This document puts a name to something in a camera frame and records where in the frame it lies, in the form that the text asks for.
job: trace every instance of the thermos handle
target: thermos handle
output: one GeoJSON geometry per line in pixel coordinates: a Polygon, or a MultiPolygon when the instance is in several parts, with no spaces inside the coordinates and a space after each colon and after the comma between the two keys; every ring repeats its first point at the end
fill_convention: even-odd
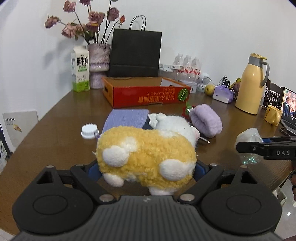
{"type": "Polygon", "coordinates": [[[261,87],[263,87],[266,84],[266,81],[268,79],[269,76],[269,63],[262,61],[262,64],[266,65],[266,74],[265,74],[265,78],[264,80],[261,81],[261,87]]]}

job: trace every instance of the purple plush toy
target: purple plush toy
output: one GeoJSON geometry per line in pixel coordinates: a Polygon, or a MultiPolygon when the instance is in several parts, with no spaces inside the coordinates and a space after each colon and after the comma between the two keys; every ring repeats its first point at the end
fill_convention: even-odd
{"type": "Polygon", "coordinates": [[[189,112],[193,126],[206,137],[214,137],[222,131],[222,121],[207,104],[196,106],[189,112]]]}

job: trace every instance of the tile floor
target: tile floor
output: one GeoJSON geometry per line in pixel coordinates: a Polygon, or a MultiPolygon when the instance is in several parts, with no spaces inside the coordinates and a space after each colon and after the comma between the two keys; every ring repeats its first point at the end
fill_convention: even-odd
{"type": "MultiPolygon", "coordinates": [[[[285,182],[282,191],[287,196],[287,200],[283,206],[283,213],[276,227],[275,233],[282,239],[286,239],[296,235],[296,202],[292,194],[292,184],[289,180],[285,182]]],[[[0,229],[0,241],[9,241],[13,235],[0,229]]]]}

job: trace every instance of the person's hand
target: person's hand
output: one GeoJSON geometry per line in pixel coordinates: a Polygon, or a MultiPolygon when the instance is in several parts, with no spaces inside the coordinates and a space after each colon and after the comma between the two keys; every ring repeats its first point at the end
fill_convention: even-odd
{"type": "Polygon", "coordinates": [[[294,200],[296,201],[296,174],[293,174],[291,177],[291,183],[293,185],[293,194],[294,194],[294,200]]]}

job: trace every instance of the clear plastic bag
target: clear plastic bag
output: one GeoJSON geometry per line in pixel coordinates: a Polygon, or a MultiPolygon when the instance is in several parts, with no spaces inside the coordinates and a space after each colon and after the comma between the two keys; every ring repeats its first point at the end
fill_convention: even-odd
{"type": "MultiPolygon", "coordinates": [[[[235,149],[238,142],[263,142],[263,140],[259,135],[257,128],[250,128],[237,136],[237,140],[234,145],[235,149]]],[[[263,156],[253,153],[239,153],[239,157],[244,165],[256,164],[263,160],[263,156]]]]}

